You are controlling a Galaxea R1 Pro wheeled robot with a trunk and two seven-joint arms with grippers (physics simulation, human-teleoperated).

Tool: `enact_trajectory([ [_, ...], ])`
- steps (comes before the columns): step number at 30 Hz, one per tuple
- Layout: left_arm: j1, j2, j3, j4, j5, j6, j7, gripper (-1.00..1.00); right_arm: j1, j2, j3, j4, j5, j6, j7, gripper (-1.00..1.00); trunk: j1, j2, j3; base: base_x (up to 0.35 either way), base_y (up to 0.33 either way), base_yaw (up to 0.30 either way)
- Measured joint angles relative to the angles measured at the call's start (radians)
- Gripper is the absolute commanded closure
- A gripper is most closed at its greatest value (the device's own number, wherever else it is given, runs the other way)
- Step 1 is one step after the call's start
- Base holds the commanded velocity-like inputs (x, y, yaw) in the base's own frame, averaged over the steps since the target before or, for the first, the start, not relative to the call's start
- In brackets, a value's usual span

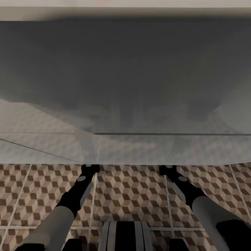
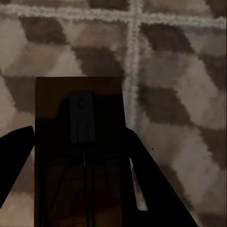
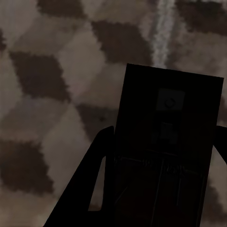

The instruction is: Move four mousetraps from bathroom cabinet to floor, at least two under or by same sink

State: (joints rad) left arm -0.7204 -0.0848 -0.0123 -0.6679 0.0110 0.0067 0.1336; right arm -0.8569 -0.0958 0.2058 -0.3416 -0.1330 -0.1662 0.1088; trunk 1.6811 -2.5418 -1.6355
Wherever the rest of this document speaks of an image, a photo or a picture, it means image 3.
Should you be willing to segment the mousetrap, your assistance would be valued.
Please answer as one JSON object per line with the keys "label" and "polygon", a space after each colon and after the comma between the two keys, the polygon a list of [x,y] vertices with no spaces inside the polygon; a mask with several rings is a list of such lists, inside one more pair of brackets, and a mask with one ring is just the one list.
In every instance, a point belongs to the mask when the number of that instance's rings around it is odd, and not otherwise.
{"label": "mousetrap", "polygon": [[115,227],[200,227],[223,77],[127,63]]}

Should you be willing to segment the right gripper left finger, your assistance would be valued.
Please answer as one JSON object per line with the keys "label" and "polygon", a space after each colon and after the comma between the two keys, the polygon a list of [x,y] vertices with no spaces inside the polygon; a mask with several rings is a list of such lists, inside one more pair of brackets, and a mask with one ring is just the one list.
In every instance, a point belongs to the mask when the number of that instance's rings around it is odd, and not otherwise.
{"label": "right gripper left finger", "polygon": [[[105,156],[102,210],[88,211]],[[113,126],[96,135],[44,227],[115,227]]]}

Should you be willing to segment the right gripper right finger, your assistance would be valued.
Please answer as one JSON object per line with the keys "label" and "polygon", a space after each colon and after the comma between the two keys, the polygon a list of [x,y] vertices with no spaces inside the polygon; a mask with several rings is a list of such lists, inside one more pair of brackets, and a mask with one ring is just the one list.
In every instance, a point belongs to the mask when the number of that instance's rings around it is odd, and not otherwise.
{"label": "right gripper right finger", "polygon": [[214,146],[227,164],[227,128],[216,126]]}

